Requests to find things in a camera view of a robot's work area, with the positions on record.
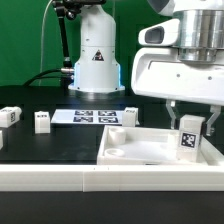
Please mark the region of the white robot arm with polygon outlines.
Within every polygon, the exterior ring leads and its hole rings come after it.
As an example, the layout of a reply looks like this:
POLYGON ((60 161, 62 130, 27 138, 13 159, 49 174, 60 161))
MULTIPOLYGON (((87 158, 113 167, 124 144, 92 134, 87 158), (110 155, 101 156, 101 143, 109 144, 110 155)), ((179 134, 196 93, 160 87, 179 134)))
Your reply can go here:
MULTIPOLYGON (((139 32, 131 87, 135 94, 164 98, 171 122, 177 101, 210 106, 206 134, 224 107, 224 0, 147 0, 166 22, 139 32)), ((96 0, 84 0, 81 52, 71 88, 87 95, 120 84, 115 30, 96 0)))

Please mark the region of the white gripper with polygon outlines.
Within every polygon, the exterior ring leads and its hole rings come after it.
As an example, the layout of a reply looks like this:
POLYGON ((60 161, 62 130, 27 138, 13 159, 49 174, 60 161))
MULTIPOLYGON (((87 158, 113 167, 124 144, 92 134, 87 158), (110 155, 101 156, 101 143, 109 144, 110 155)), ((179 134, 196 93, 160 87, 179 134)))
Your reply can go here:
POLYGON ((217 52, 213 63, 200 63, 179 61, 174 48, 142 48, 134 58, 131 87, 137 95, 167 99, 172 129, 179 127, 175 100, 211 105, 206 122, 211 136, 224 106, 224 51, 217 52))

